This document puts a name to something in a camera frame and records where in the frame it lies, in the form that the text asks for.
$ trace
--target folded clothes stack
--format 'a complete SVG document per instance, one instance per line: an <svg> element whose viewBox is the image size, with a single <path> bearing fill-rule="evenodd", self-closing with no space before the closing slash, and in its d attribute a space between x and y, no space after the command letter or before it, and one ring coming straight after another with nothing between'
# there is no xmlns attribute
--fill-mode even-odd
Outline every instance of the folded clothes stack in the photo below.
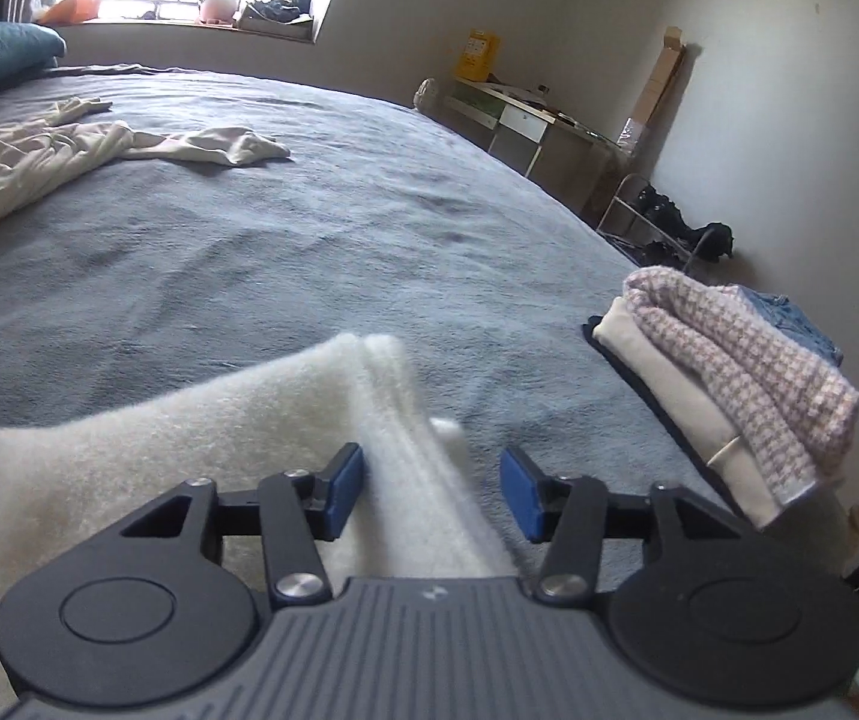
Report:
<svg viewBox="0 0 859 720"><path fill-rule="evenodd" d="M585 332L757 527L839 479L859 393L786 298L645 268Z"/></svg>

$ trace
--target yellow box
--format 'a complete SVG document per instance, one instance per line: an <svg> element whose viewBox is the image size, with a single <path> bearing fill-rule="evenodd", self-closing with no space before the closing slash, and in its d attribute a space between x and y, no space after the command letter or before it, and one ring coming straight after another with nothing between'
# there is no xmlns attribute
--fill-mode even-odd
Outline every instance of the yellow box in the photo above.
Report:
<svg viewBox="0 0 859 720"><path fill-rule="evenodd" d="M498 49L498 35L478 29L472 30L463 55L459 57L459 64L456 65L457 76L469 81L485 81L489 77Z"/></svg>

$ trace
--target pink houndstooth fabric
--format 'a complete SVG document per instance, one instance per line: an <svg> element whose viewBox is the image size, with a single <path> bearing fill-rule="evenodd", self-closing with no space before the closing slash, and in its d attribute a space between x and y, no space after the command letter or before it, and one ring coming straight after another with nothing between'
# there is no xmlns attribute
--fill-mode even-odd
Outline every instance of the pink houndstooth fabric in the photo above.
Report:
<svg viewBox="0 0 859 720"><path fill-rule="evenodd" d="M787 506L839 474L859 392L835 367L783 336L732 288L643 268L623 283L642 332L702 380L740 428L776 500Z"/></svg>

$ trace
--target blue denim jeans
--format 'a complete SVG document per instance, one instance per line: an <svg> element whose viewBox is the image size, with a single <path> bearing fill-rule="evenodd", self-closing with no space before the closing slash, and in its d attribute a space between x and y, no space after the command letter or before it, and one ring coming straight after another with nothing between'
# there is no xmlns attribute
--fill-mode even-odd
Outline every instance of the blue denim jeans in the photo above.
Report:
<svg viewBox="0 0 859 720"><path fill-rule="evenodd" d="M750 290L748 287L740 287L740 290L753 304L753 308L762 314L762 318L783 335L792 338L799 346L815 352L837 367L842 364L842 350L786 295L767 295Z"/></svg>

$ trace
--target desk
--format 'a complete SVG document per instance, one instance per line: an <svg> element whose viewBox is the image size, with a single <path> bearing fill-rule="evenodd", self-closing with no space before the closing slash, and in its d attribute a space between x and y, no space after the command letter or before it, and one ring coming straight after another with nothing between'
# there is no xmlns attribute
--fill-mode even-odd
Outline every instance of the desk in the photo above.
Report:
<svg viewBox="0 0 859 720"><path fill-rule="evenodd" d="M493 84L455 79L442 100L450 129L529 178L580 217L598 218L622 177L615 143Z"/></svg>

